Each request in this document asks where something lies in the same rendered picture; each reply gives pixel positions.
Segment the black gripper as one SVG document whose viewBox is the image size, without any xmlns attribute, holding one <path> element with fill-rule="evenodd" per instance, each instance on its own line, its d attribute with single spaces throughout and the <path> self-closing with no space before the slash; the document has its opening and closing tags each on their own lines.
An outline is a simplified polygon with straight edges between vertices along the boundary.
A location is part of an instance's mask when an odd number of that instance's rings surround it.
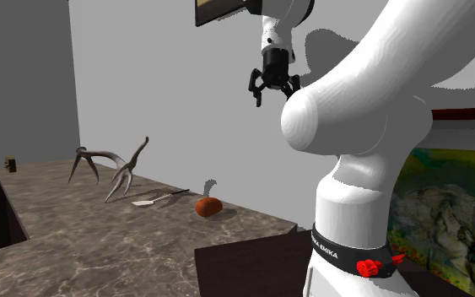
<svg viewBox="0 0 475 297">
<path fill-rule="evenodd" d="M 256 99 L 256 107 L 262 105 L 262 91 L 269 89 L 280 89 L 286 96 L 286 100 L 301 88 L 300 76 L 288 75 L 289 52 L 280 48 L 270 48 L 263 55 L 262 72 L 256 68 L 251 71 L 248 90 L 252 92 Z M 262 83 L 257 86 L 256 81 L 262 78 Z"/>
</svg>

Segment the orange-brown potato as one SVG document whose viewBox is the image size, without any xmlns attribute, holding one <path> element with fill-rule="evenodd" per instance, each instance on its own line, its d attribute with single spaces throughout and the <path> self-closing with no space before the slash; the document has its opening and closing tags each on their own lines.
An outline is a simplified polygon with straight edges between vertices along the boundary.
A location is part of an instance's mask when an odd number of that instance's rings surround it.
<svg viewBox="0 0 475 297">
<path fill-rule="evenodd" d="M 215 197 L 204 197 L 195 205 L 196 213 L 204 218 L 210 217 L 223 209 L 223 204 Z"/>
</svg>

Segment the brown antler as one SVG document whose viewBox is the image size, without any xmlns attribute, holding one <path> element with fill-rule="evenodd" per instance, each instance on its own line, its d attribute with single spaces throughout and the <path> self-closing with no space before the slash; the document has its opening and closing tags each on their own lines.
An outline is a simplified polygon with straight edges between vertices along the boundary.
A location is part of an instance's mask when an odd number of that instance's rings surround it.
<svg viewBox="0 0 475 297">
<path fill-rule="evenodd" d="M 143 151 L 143 149 L 148 145 L 149 138 L 146 137 L 143 143 L 137 148 L 137 150 L 133 153 L 131 159 L 129 161 L 125 161 L 119 155 L 103 150 L 87 150 L 84 146 L 76 148 L 76 158 L 73 162 L 73 167 L 71 169 L 70 175 L 67 179 L 67 182 L 70 182 L 73 178 L 74 172 L 78 167 L 78 163 L 81 159 L 85 159 L 91 170 L 94 172 L 94 176 L 96 179 L 96 183 L 100 182 L 100 175 L 96 168 L 96 165 L 93 161 L 93 157 L 102 157 L 112 160 L 116 164 L 116 173 L 113 175 L 111 182 L 116 181 L 115 186 L 112 188 L 110 193 L 105 198 L 105 202 L 107 203 L 109 199 L 121 188 L 124 181 L 127 181 L 127 185 L 125 191 L 123 192 L 123 196 L 127 194 L 133 179 L 133 169 L 136 167 L 138 163 L 138 157 Z"/>
</svg>

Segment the dark-framed wall picture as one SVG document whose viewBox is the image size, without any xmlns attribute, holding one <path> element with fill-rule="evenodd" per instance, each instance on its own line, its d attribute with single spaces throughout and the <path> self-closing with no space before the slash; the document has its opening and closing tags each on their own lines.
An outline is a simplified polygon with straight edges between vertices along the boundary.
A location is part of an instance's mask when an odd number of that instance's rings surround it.
<svg viewBox="0 0 475 297">
<path fill-rule="evenodd" d="M 245 0 L 195 0 L 195 25 L 200 27 L 245 8 Z"/>
</svg>

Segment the colourful wall painting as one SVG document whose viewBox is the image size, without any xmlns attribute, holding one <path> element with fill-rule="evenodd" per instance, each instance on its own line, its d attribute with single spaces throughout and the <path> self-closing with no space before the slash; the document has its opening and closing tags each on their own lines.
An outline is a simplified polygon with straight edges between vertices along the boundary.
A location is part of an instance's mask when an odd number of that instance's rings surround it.
<svg viewBox="0 0 475 297">
<path fill-rule="evenodd" d="M 475 297 L 475 108 L 433 118 L 397 179 L 388 237 L 420 297 Z"/>
</svg>

